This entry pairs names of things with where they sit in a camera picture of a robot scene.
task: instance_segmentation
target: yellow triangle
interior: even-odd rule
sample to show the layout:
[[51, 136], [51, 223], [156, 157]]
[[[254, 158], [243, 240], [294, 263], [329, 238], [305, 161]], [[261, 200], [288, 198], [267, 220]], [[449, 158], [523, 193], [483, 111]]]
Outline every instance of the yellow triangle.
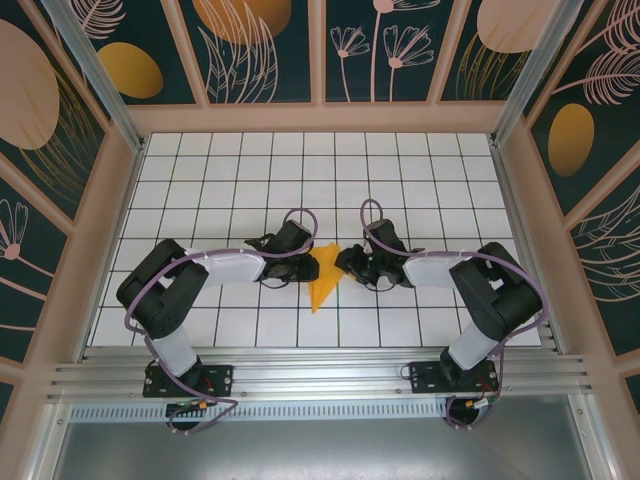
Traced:
[[309, 283], [311, 297], [311, 312], [315, 313], [324, 301], [331, 295], [344, 272], [335, 266], [340, 253], [340, 245], [331, 243], [326, 247], [314, 247], [310, 254], [320, 264], [320, 275]]

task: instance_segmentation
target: grid floor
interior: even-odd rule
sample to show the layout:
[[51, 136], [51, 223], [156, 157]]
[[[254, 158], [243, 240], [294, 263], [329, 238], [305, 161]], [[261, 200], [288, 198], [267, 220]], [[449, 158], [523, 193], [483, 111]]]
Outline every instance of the grid floor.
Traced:
[[[487, 138], [481, 134], [153, 134], [120, 233], [89, 345], [141, 345], [115, 292], [164, 238], [210, 250], [277, 232], [288, 209], [313, 209], [316, 245], [362, 242], [359, 206], [385, 208], [409, 248], [477, 250], [492, 240], [517, 258]], [[300, 218], [303, 224], [309, 220]], [[203, 290], [185, 322], [195, 346], [446, 346], [470, 322], [453, 291], [366, 290], [343, 277], [311, 314], [306, 284]], [[535, 330], [513, 344], [540, 345]]]

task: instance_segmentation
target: yellow oval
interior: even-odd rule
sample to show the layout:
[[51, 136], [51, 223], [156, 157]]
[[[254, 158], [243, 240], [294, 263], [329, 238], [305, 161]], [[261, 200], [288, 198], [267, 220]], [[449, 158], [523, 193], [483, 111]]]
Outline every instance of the yellow oval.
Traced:
[[150, 98], [162, 90], [162, 72], [141, 48], [115, 42], [102, 47], [98, 56], [120, 93], [133, 98]]
[[549, 163], [562, 177], [570, 177], [589, 156], [595, 126], [589, 110], [577, 103], [570, 103], [553, 119], [549, 132]]
[[193, 7], [217, 37], [236, 44], [258, 43], [258, 38], [249, 33], [245, 3], [256, 22], [258, 18], [264, 21], [272, 37], [282, 33], [291, 18], [291, 0], [193, 0]]

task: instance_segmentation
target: white arm segment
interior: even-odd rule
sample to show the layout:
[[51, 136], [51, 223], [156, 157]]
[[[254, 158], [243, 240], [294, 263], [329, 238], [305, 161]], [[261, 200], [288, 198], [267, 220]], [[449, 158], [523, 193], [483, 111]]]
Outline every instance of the white arm segment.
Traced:
[[[404, 272], [414, 287], [456, 288], [449, 269], [460, 263], [461, 257], [412, 257], [404, 264]], [[451, 358], [462, 370], [470, 370], [498, 344], [486, 337], [471, 322], [449, 347]]]
[[449, 269], [462, 260], [460, 257], [411, 257], [402, 268], [414, 287], [456, 288]]
[[[262, 257], [252, 255], [253, 249], [251, 247], [241, 248], [246, 250], [246, 253], [226, 253], [194, 260], [209, 272], [201, 291], [227, 283], [254, 282], [258, 279], [266, 262]], [[198, 252], [199, 250], [185, 249], [187, 255]], [[189, 343], [184, 325], [166, 337], [152, 340], [152, 342], [160, 358], [176, 377], [184, 375], [197, 361], [196, 353]]]
[[[226, 283], [255, 282], [266, 262], [258, 255], [252, 254], [255, 250], [249, 246], [238, 247], [243, 253], [223, 253], [221, 255], [202, 257], [194, 260], [207, 269], [209, 277], [202, 286], [202, 290], [209, 287], [224, 285]], [[187, 255], [199, 253], [201, 250], [185, 249]]]

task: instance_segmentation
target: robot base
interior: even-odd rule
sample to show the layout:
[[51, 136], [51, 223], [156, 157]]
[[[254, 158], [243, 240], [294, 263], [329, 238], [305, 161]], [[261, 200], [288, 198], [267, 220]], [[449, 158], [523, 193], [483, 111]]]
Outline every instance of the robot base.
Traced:
[[[215, 397], [229, 397], [232, 385], [233, 367], [231, 365], [204, 365], [200, 382], [195, 390]], [[173, 383], [158, 366], [146, 369], [142, 396], [144, 398], [193, 397]]]
[[441, 362], [411, 362], [409, 377], [413, 393], [481, 393], [482, 382], [478, 376], [494, 391], [498, 389], [496, 366], [491, 360], [484, 360], [465, 372], [457, 385], [453, 386], [440, 370]]

